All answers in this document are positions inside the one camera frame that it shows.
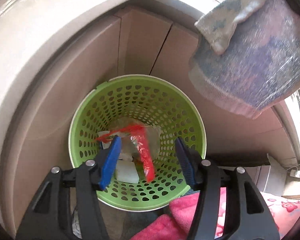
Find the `grey patterned sleeve forearm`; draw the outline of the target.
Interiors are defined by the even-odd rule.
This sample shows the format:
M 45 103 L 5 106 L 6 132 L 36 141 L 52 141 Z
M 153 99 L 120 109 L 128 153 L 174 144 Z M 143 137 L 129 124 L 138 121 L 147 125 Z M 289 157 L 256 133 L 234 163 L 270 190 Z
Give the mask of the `grey patterned sleeve forearm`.
M 254 119 L 300 87 L 300 16 L 287 0 L 225 0 L 195 26 L 189 79 L 218 107 Z

